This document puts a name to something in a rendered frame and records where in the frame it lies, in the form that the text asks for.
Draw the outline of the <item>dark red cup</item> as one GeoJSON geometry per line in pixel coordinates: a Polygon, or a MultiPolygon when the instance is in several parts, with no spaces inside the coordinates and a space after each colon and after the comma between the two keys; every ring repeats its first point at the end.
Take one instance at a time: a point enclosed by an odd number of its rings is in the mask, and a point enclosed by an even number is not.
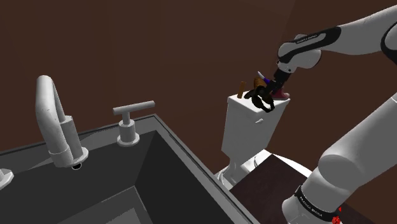
{"type": "Polygon", "coordinates": [[[284,92],[283,88],[280,88],[276,93],[272,94],[272,98],[275,101],[285,101],[288,100],[290,95],[284,92]]]}

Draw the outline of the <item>grey sink basin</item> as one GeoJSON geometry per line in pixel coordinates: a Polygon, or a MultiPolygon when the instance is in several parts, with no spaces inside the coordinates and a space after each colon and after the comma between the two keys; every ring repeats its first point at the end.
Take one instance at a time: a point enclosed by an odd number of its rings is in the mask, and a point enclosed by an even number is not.
{"type": "Polygon", "coordinates": [[[0,224],[259,224],[159,117],[136,126],[128,148],[117,125],[82,132],[79,169],[55,167],[43,143],[0,153],[14,173],[0,224]]]}

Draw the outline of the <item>white toilet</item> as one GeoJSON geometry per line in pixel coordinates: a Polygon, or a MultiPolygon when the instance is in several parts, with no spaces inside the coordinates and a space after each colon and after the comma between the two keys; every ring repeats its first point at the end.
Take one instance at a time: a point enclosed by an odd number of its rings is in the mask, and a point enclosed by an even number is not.
{"type": "Polygon", "coordinates": [[[230,190],[272,155],[267,146],[289,100],[275,101],[275,109],[269,113],[237,95],[228,97],[227,103],[221,150],[230,163],[216,178],[230,190]]]}

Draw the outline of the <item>grey curved faucet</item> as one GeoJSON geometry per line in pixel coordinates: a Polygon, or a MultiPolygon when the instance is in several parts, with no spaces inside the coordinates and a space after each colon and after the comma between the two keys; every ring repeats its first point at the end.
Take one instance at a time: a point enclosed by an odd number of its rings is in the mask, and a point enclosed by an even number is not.
{"type": "Polygon", "coordinates": [[[74,120],[64,113],[53,80],[41,75],[36,80],[36,120],[56,167],[79,167],[87,158],[74,120]]]}

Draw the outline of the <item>dark red robot stand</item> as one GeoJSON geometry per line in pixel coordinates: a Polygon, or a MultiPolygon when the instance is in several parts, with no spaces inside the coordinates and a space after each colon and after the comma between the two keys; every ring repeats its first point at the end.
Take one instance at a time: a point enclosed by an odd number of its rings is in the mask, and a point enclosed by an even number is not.
{"type": "Polygon", "coordinates": [[[231,193],[260,224],[287,224],[282,202],[307,178],[274,155],[266,158],[231,193]]]}

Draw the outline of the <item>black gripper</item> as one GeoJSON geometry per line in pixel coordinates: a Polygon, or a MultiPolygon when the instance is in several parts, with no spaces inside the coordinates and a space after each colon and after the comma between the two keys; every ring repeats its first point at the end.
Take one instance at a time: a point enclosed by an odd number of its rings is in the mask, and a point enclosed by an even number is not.
{"type": "MultiPolygon", "coordinates": [[[[274,79],[269,82],[270,92],[275,94],[284,86],[284,83],[289,79],[291,73],[277,69],[274,73],[274,79]]],[[[274,100],[270,94],[265,93],[264,86],[257,86],[255,89],[248,91],[245,99],[251,98],[251,102],[255,107],[262,109],[264,112],[269,113],[275,109],[274,100]]]]}

